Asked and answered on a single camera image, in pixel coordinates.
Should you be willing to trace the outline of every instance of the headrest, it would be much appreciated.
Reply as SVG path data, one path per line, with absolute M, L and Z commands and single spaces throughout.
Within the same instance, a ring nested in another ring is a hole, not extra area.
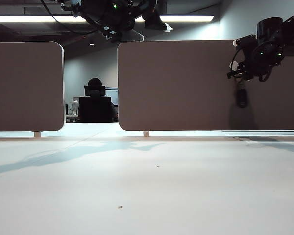
M 106 86 L 84 86 L 85 96 L 96 97 L 106 95 Z

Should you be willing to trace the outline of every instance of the black office chair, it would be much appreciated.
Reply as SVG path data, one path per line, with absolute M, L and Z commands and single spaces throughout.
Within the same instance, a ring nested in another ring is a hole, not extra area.
M 113 122 L 111 97 L 103 95 L 105 86 L 85 86 L 85 97 L 79 98 L 80 122 Z

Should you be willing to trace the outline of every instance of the fluorescent light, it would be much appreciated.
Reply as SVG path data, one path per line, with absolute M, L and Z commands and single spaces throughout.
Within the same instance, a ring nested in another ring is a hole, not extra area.
M 60 22 L 85 22 L 80 16 L 55 16 Z M 55 22 L 51 16 L 0 16 L 0 22 Z
M 164 22 L 210 22 L 214 16 L 160 16 Z M 136 22 L 143 22 L 143 17 L 138 17 Z

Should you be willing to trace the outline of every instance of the person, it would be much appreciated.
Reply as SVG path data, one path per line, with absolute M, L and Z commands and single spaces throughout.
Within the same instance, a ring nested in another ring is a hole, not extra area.
M 88 81 L 88 86 L 102 86 L 102 82 L 100 81 L 99 78 L 94 77 Z M 117 121 L 119 116 L 112 102 L 111 102 L 111 109 L 112 109 L 112 118 L 114 121 Z

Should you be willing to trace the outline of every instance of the black wires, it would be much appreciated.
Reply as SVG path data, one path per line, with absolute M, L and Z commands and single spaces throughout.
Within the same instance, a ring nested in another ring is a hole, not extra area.
M 71 30 L 70 28 L 68 28 L 67 26 L 65 26 L 64 24 L 62 24 L 61 22 L 59 22 L 55 17 L 54 15 L 50 12 L 49 8 L 47 7 L 47 5 L 45 4 L 44 0 L 40 0 L 40 2 L 42 3 L 42 5 L 44 6 L 45 10 L 48 12 L 49 15 L 51 15 L 55 21 L 57 21 L 60 25 L 62 25 L 62 27 L 64 27 L 66 30 L 68 30 L 69 32 L 71 33 L 74 33 L 74 34 L 78 34 L 78 35 L 88 35 L 88 34 L 92 34 L 92 33 L 95 33 L 97 32 L 97 30 L 94 30 L 94 31 L 91 31 L 91 32 L 88 32 L 88 33 L 79 33 L 79 32 L 75 32 L 73 30 Z

